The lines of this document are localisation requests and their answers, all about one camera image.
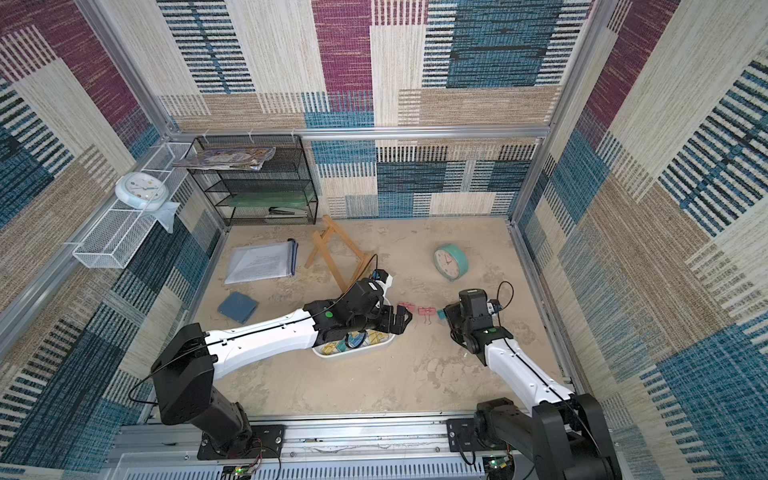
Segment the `white plastic storage box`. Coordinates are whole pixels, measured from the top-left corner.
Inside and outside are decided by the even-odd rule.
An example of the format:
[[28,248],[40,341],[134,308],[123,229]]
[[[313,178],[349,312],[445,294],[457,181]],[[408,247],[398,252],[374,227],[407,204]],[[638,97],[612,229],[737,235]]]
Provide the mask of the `white plastic storage box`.
[[[317,331],[317,301],[305,304],[304,309],[315,321]],[[339,356],[349,356],[356,350],[370,350],[384,346],[393,338],[393,334],[375,330],[348,333],[346,336],[319,336],[312,346],[313,353],[321,358],[332,359]]]

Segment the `small wooden easel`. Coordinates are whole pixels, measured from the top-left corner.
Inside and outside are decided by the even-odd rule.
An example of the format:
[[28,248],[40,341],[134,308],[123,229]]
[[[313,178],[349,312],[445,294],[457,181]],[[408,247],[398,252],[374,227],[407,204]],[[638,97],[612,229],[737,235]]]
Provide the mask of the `small wooden easel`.
[[304,267],[311,269],[321,260],[340,291],[345,293],[370,270],[374,253],[359,247],[351,235],[330,216],[324,215],[322,223],[322,230],[311,234],[312,249]]

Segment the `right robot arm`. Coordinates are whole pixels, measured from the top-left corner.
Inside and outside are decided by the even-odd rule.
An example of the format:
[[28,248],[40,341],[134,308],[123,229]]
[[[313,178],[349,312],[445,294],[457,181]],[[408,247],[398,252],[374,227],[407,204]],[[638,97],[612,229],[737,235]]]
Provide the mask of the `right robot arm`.
[[523,406],[499,398],[477,405],[473,434],[482,446],[509,447],[540,479],[620,479],[620,462],[600,403],[575,394],[535,364],[494,320],[503,307],[482,289],[459,292],[443,312],[452,340],[478,357]]

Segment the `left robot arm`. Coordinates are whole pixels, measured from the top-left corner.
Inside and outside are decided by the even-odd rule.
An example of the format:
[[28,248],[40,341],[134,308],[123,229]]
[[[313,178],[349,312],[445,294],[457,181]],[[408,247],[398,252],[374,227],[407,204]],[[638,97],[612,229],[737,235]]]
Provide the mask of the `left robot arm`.
[[197,323],[181,328],[150,369],[161,422],[191,424],[218,449],[243,449],[253,436],[248,417],[239,403],[215,388],[215,381],[252,363],[342,341],[352,333],[403,334],[413,315],[387,299],[392,281],[379,271],[336,299],[316,300],[260,324],[210,331]]

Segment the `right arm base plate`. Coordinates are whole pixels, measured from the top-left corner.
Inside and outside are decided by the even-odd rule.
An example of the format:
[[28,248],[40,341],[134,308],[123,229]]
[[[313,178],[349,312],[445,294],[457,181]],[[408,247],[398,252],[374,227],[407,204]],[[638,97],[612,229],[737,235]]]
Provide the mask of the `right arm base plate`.
[[453,418],[446,427],[451,452],[510,449],[533,454],[532,420],[525,415]]

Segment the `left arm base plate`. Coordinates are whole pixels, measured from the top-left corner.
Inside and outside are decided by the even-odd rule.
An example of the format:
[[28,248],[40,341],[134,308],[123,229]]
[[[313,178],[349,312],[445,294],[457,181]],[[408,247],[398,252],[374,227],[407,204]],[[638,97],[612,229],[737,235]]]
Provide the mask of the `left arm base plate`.
[[278,458],[285,439],[284,424],[251,424],[244,437],[217,444],[207,433],[202,434],[196,458],[201,461]]

